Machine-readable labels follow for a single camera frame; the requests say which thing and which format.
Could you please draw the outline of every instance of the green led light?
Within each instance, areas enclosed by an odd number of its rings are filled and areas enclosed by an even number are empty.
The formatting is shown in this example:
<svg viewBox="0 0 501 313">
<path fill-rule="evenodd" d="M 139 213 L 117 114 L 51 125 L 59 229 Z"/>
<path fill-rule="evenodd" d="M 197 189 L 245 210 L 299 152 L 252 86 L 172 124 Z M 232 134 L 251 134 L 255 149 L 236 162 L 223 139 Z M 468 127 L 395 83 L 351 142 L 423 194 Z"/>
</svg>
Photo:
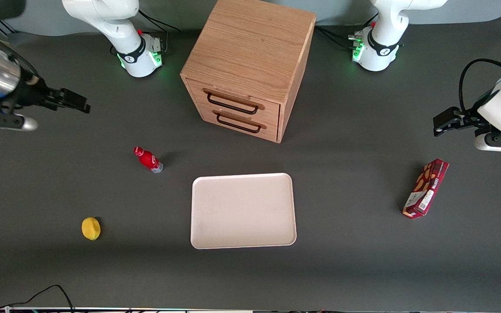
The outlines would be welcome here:
<svg viewBox="0 0 501 313">
<path fill-rule="evenodd" d="M 119 62 L 121 62 L 121 67 L 125 69 L 125 64 L 123 64 L 123 60 L 119 56 L 119 53 L 117 54 L 117 58 L 119 59 Z"/>
<path fill-rule="evenodd" d="M 360 44 L 357 48 L 355 48 L 355 51 L 353 52 L 353 60 L 355 62 L 358 62 L 358 60 L 361 59 L 362 51 L 364 50 L 364 44 Z"/>
<path fill-rule="evenodd" d="M 150 56 L 152 57 L 152 62 L 154 63 L 154 65 L 156 67 L 160 67 L 162 65 L 161 63 L 161 54 L 157 53 L 157 52 L 150 52 L 148 51 Z"/>
</svg>

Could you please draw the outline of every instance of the wooden cabinet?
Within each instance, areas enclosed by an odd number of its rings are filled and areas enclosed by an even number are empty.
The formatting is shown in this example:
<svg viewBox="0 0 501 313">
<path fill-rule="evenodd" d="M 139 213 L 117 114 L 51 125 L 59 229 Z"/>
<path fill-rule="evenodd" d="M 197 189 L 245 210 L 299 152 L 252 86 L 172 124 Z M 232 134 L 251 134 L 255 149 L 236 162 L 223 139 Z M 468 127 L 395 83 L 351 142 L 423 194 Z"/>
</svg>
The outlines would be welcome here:
<svg viewBox="0 0 501 313">
<path fill-rule="evenodd" d="M 315 21 L 261 0 L 217 0 L 181 71 L 202 119 L 280 143 Z"/>
</svg>

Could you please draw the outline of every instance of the drawer handle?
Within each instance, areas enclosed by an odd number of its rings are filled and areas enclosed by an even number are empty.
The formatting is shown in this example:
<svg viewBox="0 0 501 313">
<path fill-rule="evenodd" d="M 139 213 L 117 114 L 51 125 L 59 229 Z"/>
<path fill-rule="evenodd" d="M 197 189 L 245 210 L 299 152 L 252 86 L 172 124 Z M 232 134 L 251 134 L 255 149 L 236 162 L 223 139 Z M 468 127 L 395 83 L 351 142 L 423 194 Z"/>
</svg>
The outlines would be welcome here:
<svg viewBox="0 0 501 313">
<path fill-rule="evenodd" d="M 245 113 L 245 114 L 250 114 L 250 115 L 256 114 L 256 112 L 258 112 L 258 105 L 252 105 L 251 107 L 254 107 L 254 110 L 249 111 L 249 110 L 241 109 L 240 107 L 234 107 L 233 105 L 229 105 L 229 104 L 226 104 L 226 103 L 221 103 L 219 101 L 215 101 L 213 99 L 210 99 L 210 97 L 212 97 L 212 93 L 208 92 L 207 94 L 208 94 L 208 97 L 207 97 L 208 101 L 210 103 L 215 104 L 215 105 L 219 105 L 221 107 L 226 107 L 227 109 L 232 109 L 232 110 L 239 111 L 239 112 Z"/>
<path fill-rule="evenodd" d="M 244 130 L 244 131 L 248 131 L 249 133 L 258 133 L 260 131 L 260 129 L 262 128 L 262 125 L 256 125 L 256 124 L 253 124 L 253 123 L 248 123 L 249 125 L 252 125 L 252 126 L 256 126 L 258 127 L 258 129 L 254 130 L 254 129 L 249 129 L 249 128 L 246 128 L 246 127 L 242 127 L 242 126 L 239 126 L 239 125 L 235 125 L 234 123 L 229 123 L 229 122 L 226 122 L 226 121 L 222 121 L 221 119 L 219 119 L 220 117 L 224 117 L 223 115 L 221 115 L 221 113 L 219 112 L 216 112 L 214 111 L 214 113 L 216 113 L 216 119 L 217 119 L 217 122 L 218 123 L 222 123 L 223 125 L 227 125 L 229 127 L 235 127 L 237 129 L 240 129 L 240 130 Z M 238 122 L 241 122 L 241 123 L 246 123 L 244 121 L 240 121 L 240 120 L 236 120 L 236 119 L 233 119 L 235 121 L 238 121 Z"/>
</svg>

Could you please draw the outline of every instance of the black metal handle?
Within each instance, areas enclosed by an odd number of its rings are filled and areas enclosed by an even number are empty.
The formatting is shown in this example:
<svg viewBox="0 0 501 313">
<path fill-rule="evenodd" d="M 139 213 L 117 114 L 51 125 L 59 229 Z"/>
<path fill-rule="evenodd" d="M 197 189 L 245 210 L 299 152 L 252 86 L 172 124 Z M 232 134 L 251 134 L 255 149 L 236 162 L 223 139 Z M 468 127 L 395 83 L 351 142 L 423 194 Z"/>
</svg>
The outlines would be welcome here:
<svg viewBox="0 0 501 313">
<path fill-rule="evenodd" d="M 207 94 L 208 94 L 208 97 L 207 97 L 208 101 L 210 103 L 215 104 L 215 105 L 219 105 L 221 107 L 226 107 L 228 109 L 232 109 L 232 110 L 235 110 L 235 111 L 239 111 L 241 113 L 251 114 L 251 115 L 252 114 L 256 114 L 256 112 L 258 112 L 258 106 L 257 105 L 254 106 L 254 110 L 249 111 L 249 110 L 241 109 L 240 107 L 234 107 L 233 105 L 229 105 L 229 104 L 226 104 L 226 103 L 221 103 L 219 101 L 212 100 L 212 99 L 210 99 L 210 97 L 212 97 L 212 93 L 207 93 Z"/>
<path fill-rule="evenodd" d="M 248 131 L 249 133 L 258 133 L 260 131 L 260 129 L 262 128 L 261 125 L 254 125 L 254 124 L 252 124 L 253 126 L 258 127 L 258 129 L 257 130 L 248 129 L 246 127 L 235 125 L 234 123 L 229 123 L 229 122 L 226 122 L 226 121 L 222 121 L 221 119 L 219 119 L 219 117 L 224 117 L 224 116 L 221 115 L 220 113 L 216 113 L 216 119 L 217 119 L 218 123 L 222 123 L 223 125 L 227 125 L 227 126 L 230 126 L 230 127 L 235 127 L 237 129 L 240 129 L 240 130 Z"/>
</svg>

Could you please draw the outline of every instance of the metal cylinder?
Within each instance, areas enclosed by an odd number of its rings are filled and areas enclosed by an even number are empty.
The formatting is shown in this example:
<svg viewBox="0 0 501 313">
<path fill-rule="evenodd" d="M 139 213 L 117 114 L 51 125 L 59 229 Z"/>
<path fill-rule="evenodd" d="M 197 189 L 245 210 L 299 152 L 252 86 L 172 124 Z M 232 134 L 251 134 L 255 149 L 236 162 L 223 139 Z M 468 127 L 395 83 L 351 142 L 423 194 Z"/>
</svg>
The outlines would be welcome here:
<svg viewBox="0 0 501 313">
<path fill-rule="evenodd" d="M 0 50 L 0 97 L 5 97 L 17 87 L 20 81 L 20 66 L 8 59 Z"/>
</svg>

